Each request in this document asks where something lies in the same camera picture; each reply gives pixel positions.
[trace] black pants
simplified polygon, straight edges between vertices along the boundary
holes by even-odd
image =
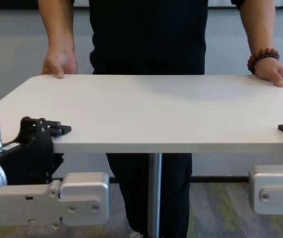
[[[107,154],[107,158],[131,228],[146,235],[149,154]],[[163,154],[160,230],[164,238],[187,235],[191,175],[191,154]]]

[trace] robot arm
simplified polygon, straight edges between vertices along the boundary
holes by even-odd
[[[283,132],[283,124],[278,129]],[[249,172],[249,200],[258,214],[283,215],[283,165],[255,166]]]
[[[18,137],[0,139],[0,227],[103,224],[109,217],[109,178],[104,173],[52,174],[63,154],[53,152],[51,136],[70,127],[45,119],[23,118]]]

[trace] gray wall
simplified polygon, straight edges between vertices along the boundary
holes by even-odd
[[[74,32],[79,73],[90,74],[92,29],[89,11],[77,10]],[[249,49],[237,10],[210,10],[207,25],[207,74],[247,74]],[[277,12],[276,48],[283,61],[283,10]],[[47,37],[39,13],[0,11],[0,99],[41,72]],[[194,154],[193,175],[247,175],[254,164],[283,164],[277,154]],[[67,154],[58,176],[70,171],[105,171],[104,154]]]

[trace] carpet floor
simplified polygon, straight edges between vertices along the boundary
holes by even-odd
[[[244,183],[192,183],[188,238],[283,238],[283,216],[253,213]],[[0,228],[0,238],[129,238],[118,184],[110,186],[110,219],[102,226]]]

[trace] beaded bracelet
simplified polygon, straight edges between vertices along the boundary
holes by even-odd
[[[276,60],[280,59],[280,55],[279,55],[278,51],[276,51],[275,49],[269,49],[269,48],[266,48],[265,50],[261,49],[259,52],[252,55],[249,58],[248,65],[247,65],[249,71],[252,74],[255,74],[256,63],[261,59],[269,58],[269,57],[275,58]]]

